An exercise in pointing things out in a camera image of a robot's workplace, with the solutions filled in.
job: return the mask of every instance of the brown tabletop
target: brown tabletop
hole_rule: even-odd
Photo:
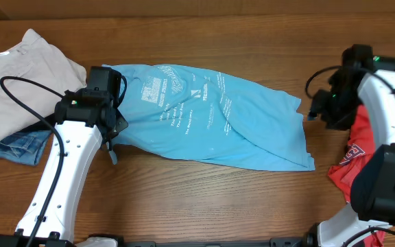
[[[306,14],[208,18],[0,21],[0,52],[33,28],[67,57],[89,69],[101,64],[183,64],[221,71],[310,101],[304,83],[340,63],[345,48],[370,44],[395,56],[395,14]],[[311,91],[327,88],[330,74]],[[269,239],[302,235],[345,204],[327,171],[343,156],[347,132],[304,123],[314,172],[256,172],[171,161],[119,146],[118,165],[98,152],[86,178],[75,240],[91,233],[156,242]],[[12,234],[42,175],[38,167],[0,159],[0,233]],[[386,246],[395,246],[387,236]]]

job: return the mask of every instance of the blue cloth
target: blue cloth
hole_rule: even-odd
[[[0,158],[37,165],[51,131],[16,132],[0,141]]]
[[[301,101],[286,92],[208,69],[104,66],[128,81],[119,110],[129,127],[113,144],[246,169],[315,169],[296,112]]]

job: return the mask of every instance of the wooden surface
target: wooden surface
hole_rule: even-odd
[[[0,51],[35,29],[70,59],[101,64],[183,64],[229,73],[300,97],[306,79],[339,64],[353,43],[395,56],[395,14],[306,14],[72,21],[0,21]],[[327,87],[329,75],[311,86]],[[119,164],[98,152],[88,173],[75,239],[122,234],[156,242],[269,239],[302,235],[344,206],[327,178],[343,156],[348,133],[304,123],[314,172],[256,172],[171,161],[120,146]],[[11,234],[35,193],[49,153],[38,167],[0,159],[0,233]],[[386,246],[395,246],[387,236]]]
[[[0,20],[395,12],[395,0],[0,0]]]

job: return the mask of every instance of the beige fabric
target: beige fabric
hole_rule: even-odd
[[[0,79],[11,75],[33,80],[64,94],[85,87],[86,70],[69,60],[34,30],[27,30],[22,42],[0,54]],[[46,117],[60,98],[32,84],[6,80],[8,90],[23,103]],[[0,140],[38,122],[13,102],[0,87]]]

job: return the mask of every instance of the red fabric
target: red fabric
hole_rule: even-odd
[[[350,188],[353,180],[376,151],[370,119],[365,106],[359,106],[357,109],[355,123],[351,127],[347,144],[347,154],[339,162],[339,165],[330,167],[328,177],[344,192],[346,201],[350,202]],[[384,232],[377,232],[366,237],[363,242],[366,247],[382,247],[384,237]]]

